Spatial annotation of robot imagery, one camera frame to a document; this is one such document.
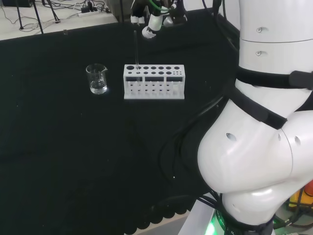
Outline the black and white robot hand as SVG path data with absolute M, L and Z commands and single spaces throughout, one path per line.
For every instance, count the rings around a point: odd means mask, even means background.
M 145 24 L 142 36 L 152 39 L 162 27 L 173 27 L 187 22 L 186 10 L 182 0 L 134 0 L 131 5 L 130 20 L 132 24 Z

